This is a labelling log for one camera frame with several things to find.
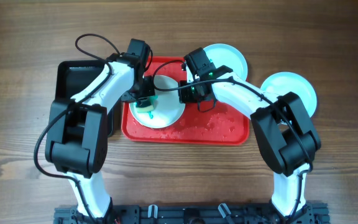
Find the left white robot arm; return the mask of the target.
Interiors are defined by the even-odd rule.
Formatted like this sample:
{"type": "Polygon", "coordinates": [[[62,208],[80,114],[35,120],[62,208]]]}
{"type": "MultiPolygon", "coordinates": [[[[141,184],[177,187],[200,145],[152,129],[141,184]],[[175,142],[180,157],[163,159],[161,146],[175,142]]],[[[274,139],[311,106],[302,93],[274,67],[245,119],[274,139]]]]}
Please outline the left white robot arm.
{"type": "Polygon", "coordinates": [[[46,140],[45,158],[57,177],[69,180],[75,192],[78,205],[69,211],[69,222],[114,221],[101,174],[114,126],[111,112],[122,101],[144,104],[155,94],[144,78],[151,58],[145,41],[131,39],[126,52],[58,66],[49,124],[40,139],[46,140]]]}

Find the white plate green smear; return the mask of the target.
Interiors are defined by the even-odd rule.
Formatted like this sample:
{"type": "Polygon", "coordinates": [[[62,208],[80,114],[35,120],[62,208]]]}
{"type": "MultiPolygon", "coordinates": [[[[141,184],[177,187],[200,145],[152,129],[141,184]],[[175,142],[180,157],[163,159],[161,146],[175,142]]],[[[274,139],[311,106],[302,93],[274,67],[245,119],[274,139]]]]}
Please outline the white plate green smear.
{"type": "Polygon", "coordinates": [[[150,112],[140,113],[135,107],[136,103],[129,104],[133,117],[148,128],[166,128],[179,120],[185,110],[185,104],[180,103],[177,91],[155,90],[150,100],[154,107],[150,112]]]}

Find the green yellow sponge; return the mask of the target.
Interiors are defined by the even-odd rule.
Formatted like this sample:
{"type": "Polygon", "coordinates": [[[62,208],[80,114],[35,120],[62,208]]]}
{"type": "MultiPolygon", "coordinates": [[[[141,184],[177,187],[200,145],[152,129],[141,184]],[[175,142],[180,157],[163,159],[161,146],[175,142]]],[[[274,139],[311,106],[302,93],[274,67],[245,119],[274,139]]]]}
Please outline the green yellow sponge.
{"type": "Polygon", "coordinates": [[[138,113],[148,113],[150,111],[153,111],[155,108],[155,106],[154,106],[155,100],[156,100],[156,96],[140,99],[135,104],[135,110],[138,113]]]}

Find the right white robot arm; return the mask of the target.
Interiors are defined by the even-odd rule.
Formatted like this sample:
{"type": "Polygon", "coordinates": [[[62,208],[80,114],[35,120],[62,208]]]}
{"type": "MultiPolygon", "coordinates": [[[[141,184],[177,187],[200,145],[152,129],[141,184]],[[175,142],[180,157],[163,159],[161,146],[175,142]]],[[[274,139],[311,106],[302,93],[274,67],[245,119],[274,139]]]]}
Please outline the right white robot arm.
{"type": "Polygon", "coordinates": [[[232,68],[215,66],[202,48],[184,57],[190,82],[180,83],[180,100],[227,104],[250,119],[260,155],[274,173],[271,203],[287,220],[306,204],[305,178],[313,170],[321,140],[301,98],[269,93],[242,80],[232,68]]]}

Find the light blue plate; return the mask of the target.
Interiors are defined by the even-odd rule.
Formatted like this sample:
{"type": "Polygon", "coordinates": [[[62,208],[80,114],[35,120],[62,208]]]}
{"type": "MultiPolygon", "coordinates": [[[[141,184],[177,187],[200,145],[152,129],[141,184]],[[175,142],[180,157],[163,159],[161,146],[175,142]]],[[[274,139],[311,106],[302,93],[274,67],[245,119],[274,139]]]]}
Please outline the light blue plate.
{"type": "Polygon", "coordinates": [[[275,73],[263,82],[260,89],[278,95],[294,92],[301,98],[309,117],[312,117],[316,111],[318,99],[315,89],[307,79],[297,73],[275,73]]]}

